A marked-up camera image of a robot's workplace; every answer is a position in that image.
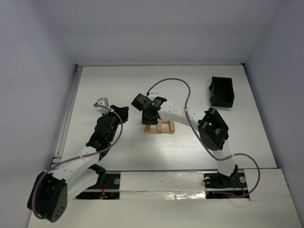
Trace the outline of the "black plastic bin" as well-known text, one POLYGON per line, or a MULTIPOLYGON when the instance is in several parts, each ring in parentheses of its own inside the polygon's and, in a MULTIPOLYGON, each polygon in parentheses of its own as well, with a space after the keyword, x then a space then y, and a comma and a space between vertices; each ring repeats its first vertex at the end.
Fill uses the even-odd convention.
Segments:
POLYGON ((232 108, 235 98, 232 78, 213 76, 209 91, 211 106, 232 108))

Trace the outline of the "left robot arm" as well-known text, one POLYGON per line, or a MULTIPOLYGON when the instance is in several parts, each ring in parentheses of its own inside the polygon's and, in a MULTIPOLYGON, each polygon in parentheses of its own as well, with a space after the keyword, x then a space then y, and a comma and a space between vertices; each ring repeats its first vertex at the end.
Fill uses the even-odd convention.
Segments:
POLYGON ((38 219, 54 223, 60 219, 70 200, 89 187, 106 184, 105 168, 98 165, 122 136, 129 108, 95 104, 102 115, 94 132, 76 156, 51 165, 35 180, 27 207, 38 219))

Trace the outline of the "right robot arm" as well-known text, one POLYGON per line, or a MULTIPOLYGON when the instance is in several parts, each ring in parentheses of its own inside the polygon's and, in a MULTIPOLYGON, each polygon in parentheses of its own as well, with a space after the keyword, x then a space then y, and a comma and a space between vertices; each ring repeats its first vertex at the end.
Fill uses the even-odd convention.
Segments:
POLYGON ((158 119, 162 119, 191 127, 206 151, 216 160, 218 172, 227 177, 232 175, 236 164, 228 149, 228 126, 217 109, 187 109, 165 98, 142 94, 138 94, 131 105, 142 112, 143 124, 156 124, 158 119))

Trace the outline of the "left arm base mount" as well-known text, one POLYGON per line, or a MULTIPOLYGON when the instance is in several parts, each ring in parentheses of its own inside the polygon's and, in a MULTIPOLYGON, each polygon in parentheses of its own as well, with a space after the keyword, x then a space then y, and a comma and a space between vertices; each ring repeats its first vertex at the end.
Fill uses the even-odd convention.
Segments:
POLYGON ((120 199, 120 172, 105 174, 104 182, 99 181, 76 196, 80 200, 119 200, 120 199))

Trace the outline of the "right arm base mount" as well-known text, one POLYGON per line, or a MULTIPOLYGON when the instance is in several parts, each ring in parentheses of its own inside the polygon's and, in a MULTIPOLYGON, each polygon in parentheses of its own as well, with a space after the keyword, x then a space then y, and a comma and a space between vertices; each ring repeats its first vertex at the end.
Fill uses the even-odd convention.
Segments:
POLYGON ((205 187, 206 199, 229 199, 248 194, 243 171, 239 171, 233 180, 217 172, 207 172, 201 184, 205 187))

